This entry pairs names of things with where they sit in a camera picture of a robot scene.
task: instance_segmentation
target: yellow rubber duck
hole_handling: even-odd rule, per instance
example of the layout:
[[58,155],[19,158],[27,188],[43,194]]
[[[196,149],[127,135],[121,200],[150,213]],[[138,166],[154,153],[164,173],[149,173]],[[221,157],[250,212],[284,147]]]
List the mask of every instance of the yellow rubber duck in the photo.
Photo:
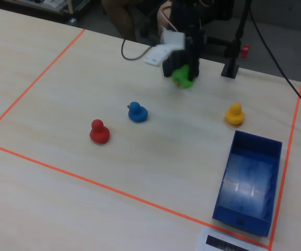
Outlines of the yellow rubber duck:
[[231,124],[241,124],[244,120],[244,112],[240,103],[233,103],[226,111],[226,119]]

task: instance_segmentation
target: black stand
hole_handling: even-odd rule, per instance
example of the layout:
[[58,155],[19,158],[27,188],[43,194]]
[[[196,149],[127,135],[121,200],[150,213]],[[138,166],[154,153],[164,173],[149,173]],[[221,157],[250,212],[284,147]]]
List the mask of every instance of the black stand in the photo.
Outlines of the black stand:
[[231,44],[231,49],[234,52],[232,54],[232,57],[229,59],[229,61],[225,64],[224,68],[222,69],[221,75],[223,77],[230,77],[230,78],[235,78],[236,74],[239,69],[239,65],[236,63],[236,59],[238,58],[241,50],[241,38],[243,36],[243,29],[244,25],[246,24],[250,5],[251,5],[252,0],[246,0],[246,3],[244,4],[244,9],[242,12],[241,20],[240,20],[240,25],[238,30],[236,31],[235,34],[235,40]]

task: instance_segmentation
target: blue rubber duck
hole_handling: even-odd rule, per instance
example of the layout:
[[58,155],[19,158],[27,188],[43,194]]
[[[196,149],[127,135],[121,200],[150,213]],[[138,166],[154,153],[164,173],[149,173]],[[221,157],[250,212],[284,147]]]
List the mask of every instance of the blue rubber duck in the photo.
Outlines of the blue rubber duck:
[[134,122],[144,122],[147,119],[148,111],[137,102],[130,103],[128,116]]

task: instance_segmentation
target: red rubber duck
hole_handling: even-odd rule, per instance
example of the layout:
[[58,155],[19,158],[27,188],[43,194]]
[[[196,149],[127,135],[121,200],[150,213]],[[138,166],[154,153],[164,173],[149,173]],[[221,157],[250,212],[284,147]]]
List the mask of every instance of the red rubber duck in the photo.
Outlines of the red rubber duck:
[[104,124],[101,120],[93,120],[90,138],[98,144],[105,144],[108,141],[109,129],[104,127]]

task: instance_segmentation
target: person's leg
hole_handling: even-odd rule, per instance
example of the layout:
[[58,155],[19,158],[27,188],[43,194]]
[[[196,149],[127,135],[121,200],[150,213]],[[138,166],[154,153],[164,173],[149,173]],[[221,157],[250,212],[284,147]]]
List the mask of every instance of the person's leg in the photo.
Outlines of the person's leg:
[[[157,24],[158,24],[158,31],[159,31],[159,37],[161,37],[163,28],[168,28],[168,21],[165,20],[165,18],[162,15],[162,10],[167,7],[171,6],[171,1],[166,1],[164,4],[161,5],[159,11],[157,12]],[[167,18],[170,18],[171,9],[165,9],[164,14],[167,16]]]
[[128,11],[128,2],[129,0],[102,0],[108,18],[117,28],[122,38],[136,41],[134,20]]

